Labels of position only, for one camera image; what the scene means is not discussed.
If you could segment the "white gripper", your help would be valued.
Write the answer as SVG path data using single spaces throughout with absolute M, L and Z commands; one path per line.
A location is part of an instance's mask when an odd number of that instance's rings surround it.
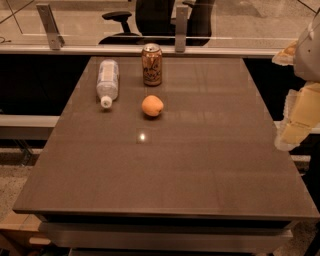
M 320 123 L 320 9 L 300 35 L 279 51 L 272 62 L 280 66 L 294 64 L 294 73 L 307 82 L 299 91 L 290 89 L 285 98 L 283 119 L 274 145 L 291 151 Z

